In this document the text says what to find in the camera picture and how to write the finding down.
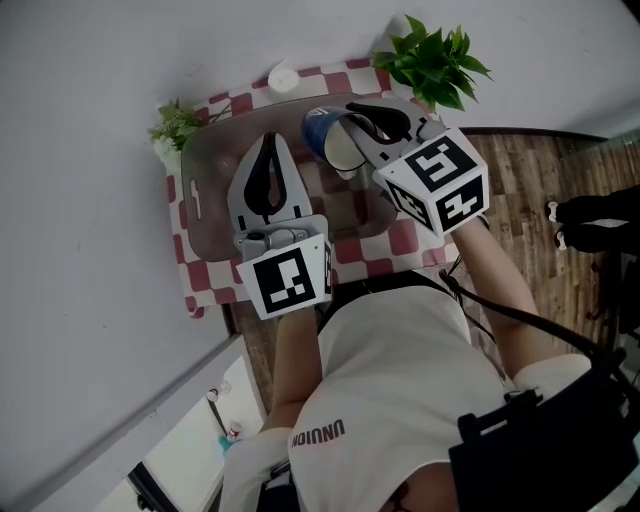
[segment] white t-shirt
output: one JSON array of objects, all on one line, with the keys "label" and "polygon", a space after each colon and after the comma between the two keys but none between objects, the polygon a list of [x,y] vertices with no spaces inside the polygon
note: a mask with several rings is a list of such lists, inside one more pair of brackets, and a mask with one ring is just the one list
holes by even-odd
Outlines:
[{"label": "white t-shirt", "polygon": [[[262,482],[287,458],[303,509],[378,512],[418,468],[449,461],[460,416],[498,409],[513,389],[469,339],[458,304],[425,286],[341,308],[319,335],[323,380],[295,428],[227,452],[221,512],[254,512]],[[514,384],[547,399],[589,367],[560,356],[522,369]]]}]

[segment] green plant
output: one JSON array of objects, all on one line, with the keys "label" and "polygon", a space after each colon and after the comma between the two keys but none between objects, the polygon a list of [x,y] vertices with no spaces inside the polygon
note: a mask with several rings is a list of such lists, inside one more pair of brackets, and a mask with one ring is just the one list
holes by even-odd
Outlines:
[{"label": "green plant", "polygon": [[176,149],[182,151],[187,139],[202,126],[202,120],[190,107],[180,106],[176,100],[158,109],[162,123],[151,130],[151,140],[167,137],[173,141]]},{"label": "green plant", "polygon": [[411,33],[407,37],[389,36],[394,52],[376,52],[373,67],[388,71],[399,83],[413,87],[418,101],[435,112],[436,104],[464,110],[458,89],[475,101],[475,81],[465,69],[480,73],[490,80],[490,70],[469,55],[471,41],[462,27],[442,39],[442,29],[429,34],[424,24],[407,16]]}]

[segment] blue cup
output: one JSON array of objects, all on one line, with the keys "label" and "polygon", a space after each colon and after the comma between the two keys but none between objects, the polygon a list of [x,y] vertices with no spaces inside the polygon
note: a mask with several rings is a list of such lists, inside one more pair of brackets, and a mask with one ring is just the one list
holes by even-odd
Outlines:
[{"label": "blue cup", "polygon": [[353,171],[366,160],[340,124],[345,117],[358,117],[342,107],[318,107],[302,120],[302,135],[315,155],[337,171]]}]

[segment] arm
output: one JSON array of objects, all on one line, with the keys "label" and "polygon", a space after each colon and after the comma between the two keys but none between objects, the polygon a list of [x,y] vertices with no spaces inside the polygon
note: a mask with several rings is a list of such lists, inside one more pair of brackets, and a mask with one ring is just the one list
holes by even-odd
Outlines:
[{"label": "arm", "polygon": [[[487,300],[537,315],[531,290],[482,222],[475,218],[452,233],[476,293]],[[485,309],[509,377],[559,355],[551,338],[526,324]]]},{"label": "arm", "polygon": [[313,308],[294,311],[278,323],[271,413],[262,430],[293,428],[302,406],[322,380]]}]

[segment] potted plant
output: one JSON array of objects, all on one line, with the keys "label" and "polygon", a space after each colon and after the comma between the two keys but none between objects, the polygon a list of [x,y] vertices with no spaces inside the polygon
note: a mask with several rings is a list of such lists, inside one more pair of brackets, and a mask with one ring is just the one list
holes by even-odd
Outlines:
[{"label": "potted plant", "polygon": [[169,174],[180,172],[180,158],[182,148],[198,128],[215,122],[226,113],[230,104],[219,114],[209,116],[208,119],[198,117],[191,107],[185,107],[179,100],[172,101],[158,108],[160,124],[152,128],[151,143]]},{"label": "potted plant", "polygon": [[396,82],[412,87],[415,98],[433,112],[437,104],[464,110],[458,90],[477,101],[473,94],[475,81],[467,71],[493,79],[490,70],[469,55],[469,35],[458,25],[443,39],[441,28],[429,34],[420,20],[406,17],[411,33],[404,38],[389,36],[395,52],[376,52],[373,67],[388,71]]}]

